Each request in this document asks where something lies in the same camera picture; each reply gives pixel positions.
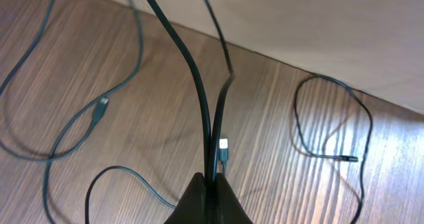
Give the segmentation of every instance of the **wall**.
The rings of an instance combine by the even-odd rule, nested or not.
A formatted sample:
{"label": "wall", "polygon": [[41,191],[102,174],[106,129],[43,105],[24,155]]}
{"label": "wall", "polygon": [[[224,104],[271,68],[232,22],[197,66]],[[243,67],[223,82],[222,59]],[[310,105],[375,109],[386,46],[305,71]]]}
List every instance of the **wall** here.
{"label": "wall", "polygon": [[[202,0],[157,2],[171,21],[216,36]],[[424,113],[424,0],[211,3],[229,42]]]}

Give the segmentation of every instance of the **white wall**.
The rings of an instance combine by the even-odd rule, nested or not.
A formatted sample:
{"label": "white wall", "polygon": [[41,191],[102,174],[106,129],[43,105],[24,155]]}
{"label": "white wall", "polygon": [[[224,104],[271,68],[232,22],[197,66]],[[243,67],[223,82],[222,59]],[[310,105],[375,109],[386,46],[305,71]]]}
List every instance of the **white wall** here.
{"label": "white wall", "polygon": [[[202,0],[157,2],[171,21],[216,36]],[[229,42],[424,113],[424,0],[211,3]]]}

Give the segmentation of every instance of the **beige wall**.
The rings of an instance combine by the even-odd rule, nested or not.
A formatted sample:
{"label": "beige wall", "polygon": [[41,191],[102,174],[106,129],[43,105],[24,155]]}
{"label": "beige wall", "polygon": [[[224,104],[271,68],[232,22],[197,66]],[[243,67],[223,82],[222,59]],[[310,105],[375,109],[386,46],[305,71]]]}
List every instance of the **beige wall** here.
{"label": "beige wall", "polygon": [[[202,0],[157,1],[171,21],[216,36]],[[424,0],[211,3],[229,42],[424,113]]]}

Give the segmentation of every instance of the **wood grain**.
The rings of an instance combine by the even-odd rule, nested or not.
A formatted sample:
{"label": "wood grain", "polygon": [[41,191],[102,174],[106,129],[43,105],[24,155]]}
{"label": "wood grain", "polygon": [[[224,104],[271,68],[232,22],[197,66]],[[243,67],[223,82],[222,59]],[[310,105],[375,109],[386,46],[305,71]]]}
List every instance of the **wood grain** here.
{"label": "wood grain", "polygon": [[[0,0],[0,79],[36,34],[48,0]],[[110,97],[90,138],[55,162],[51,206],[59,223],[83,223],[85,192],[107,166],[139,172],[177,203],[202,172],[201,117],[194,84],[159,21],[143,14],[141,71]],[[210,110],[227,77],[219,41],[176,26],[205,85]],[[359,164],[310,158],[300,149],[293,93],[309,74],[229,46],[237,78],[225,107],[223,132],[231,142],[227,178],[255,223],[348,223],[356,210]],[[1,138],[23,154],[50,150],[56,135],[88,101],[123,80],[138,52],[130,9],[104,0],[57,0],[40,44],[0,99]],[[360,94],[375,127],[364,175],[361,223],[424,220],[424,118]],[[368,121],[341,88],[315,80],[300,94],[301,122],[317,152],[362,156]],[[88,126],[90,111],[71,129],[61,150]],[[41,204],[43,164],[0,152],[0,223],[46,223]],[[95,186],[93,223],[163,223],[172,210],[136,178],[112,171]]]}

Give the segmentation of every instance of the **wood surface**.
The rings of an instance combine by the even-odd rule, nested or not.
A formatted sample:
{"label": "wood surface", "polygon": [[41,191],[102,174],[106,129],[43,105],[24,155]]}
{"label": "wood surface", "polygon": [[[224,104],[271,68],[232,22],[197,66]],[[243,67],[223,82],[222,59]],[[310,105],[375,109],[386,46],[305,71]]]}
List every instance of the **wood surface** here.
{"label": "wood surface", "polygon": [[[0,0],[0,80],[35,36],[48,0]],[[110,97],[105,117],[71,157],[52,167],[50,201],[58,223],[83,223],[85,192],[107,166],[139,172],[177,204],[203,171],[199,104],[184,58],[156,17],[143,14],[142,69]],[[176,26],[199,67],[211,113],[227,77],[219,41]],[[349,223],[358,203],[359,163],[303,154],[293,121],[293,93],[307,72],[229,46],[237,78],[223,132],[230,140],[227,178],[255,223]],[[40,44],[0,99],[0,137],[35,156],[88,101],[122,81],[138,52],[130,9],[104,0],[57,0]],[[374,116],[360,223],[424,220],[424,118],[360,93]],[[308,145],[316,152],[362,156],[367,116],[328,82],[305,85],[299,100]],[[60,150],[82,136],[89,110]],[[0,223],[46,223],[44,164],[0,152]],[[120,170],[105,174],[91,196],[92,223],[163,223],[172,210]]]}

